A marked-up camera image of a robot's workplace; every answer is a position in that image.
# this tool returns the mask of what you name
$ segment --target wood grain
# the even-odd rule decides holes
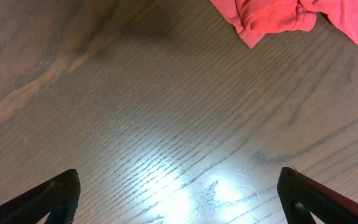
[[[75,223],[284,223],[283,166],[358,202],[358,46],[323,17],[251,50],[207,0],[0,0],[0,204],[75,168]]]

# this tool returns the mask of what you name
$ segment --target crumpled red cloth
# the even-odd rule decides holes
[[[211,0],[222,16],[234,25],[252,48],[266,33],[309,31],[316,12],[329,20],[358,45],[358,0]]]

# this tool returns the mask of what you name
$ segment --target wooden table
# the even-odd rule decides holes
[[[0,204],[75,168],[75,223],[285,223],[283,166],[358,202],[358,46],[249,49],[208,0],[0,0]]]

